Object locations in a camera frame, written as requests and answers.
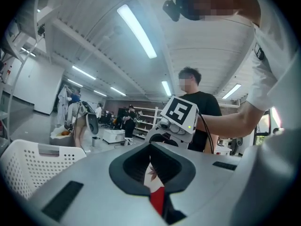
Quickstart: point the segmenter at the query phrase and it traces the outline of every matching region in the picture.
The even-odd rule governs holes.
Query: man in black shirt
[[[128,107],[128,113],[127,116],[125,116],[123,118],[123,120],[126,122],[126,126],[125,126],[125,137],[129,137],[132,138],[133,136],[133,131],[135,129],[135,119],[136,119],[136,112],[135,109],[132,105],[130,105]]]
[[[201,81],[201,74],[192,68],[186,67],[179,72],[181,90],[186,95],[180,98],[195,103],[198,106],[199,114],[221,116],[221,110],[216,98],[204,92],[199,91],[198,85]],[[218,140],[217,135],[211,134],[213,147],[215,148]],[[210,143],[206,132],[196,130],[192,143],[188,149],[198,152],[211,153]]]

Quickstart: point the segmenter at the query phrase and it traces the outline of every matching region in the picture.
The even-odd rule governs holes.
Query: white coat
[[[59,99],[57,104],[57,124],[64,125],[69,103],[66,88],[63,88],[57,97]]]

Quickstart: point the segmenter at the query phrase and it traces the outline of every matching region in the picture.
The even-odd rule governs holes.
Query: plastic basket
[[[11,190],[29,199],[45,182],[84,157],[77,147],[15,140],[0,157],[0,172]]]

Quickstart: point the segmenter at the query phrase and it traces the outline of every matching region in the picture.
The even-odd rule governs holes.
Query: ceiling
[[[162,81],[168,81],[173,94],[181,95],[177,75],[186,66],[202,74],[201,91],[220,99],[240,83],[241,88],[228,100],[244,97],[252,79],[247,60],[253,44],[251,23],[240,16],[211,22],[180,17],[175,23],[162,9],[165,1],[39,0],[37,16],[45,14],[45,49],[37,46],[36,50],[52,63],[64,63],[66,78],[108,99],[166,101]],[[148,58],[117,13],[124,4],[145,30],[157,58]],[[97,79],[77,72],[72,65]]]

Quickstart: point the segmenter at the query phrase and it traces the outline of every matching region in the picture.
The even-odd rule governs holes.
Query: black fisheye border
[[[2,38],[4,31],[8,24],[15,16],[18,8],[22,5],[24,0],[0,0],[1,8],[1,20],[0,20],[0,37]],[[286,19],[290,23],[295,35],[301,42],[300,36],[300,0],[273,0]],[[261,225],[272,225],[286,220],[293,222],[299,219],[298,199],[300,198],[300,170],[295,183],[287,191],[286,195],[282,198],[281,202],[276,206],[270,215],[267,215],[266,219]],[[5,182],[0,177],[0,195],[1,195],[1,210],[0,215],[3,225],[16,224],[22,222],[25,225],[41,225],[42,218],[35,218],[34,220],[29,218],[28,215],[23,211],[20,205],[16,202],[13,195],[10,194],[6,188]]]

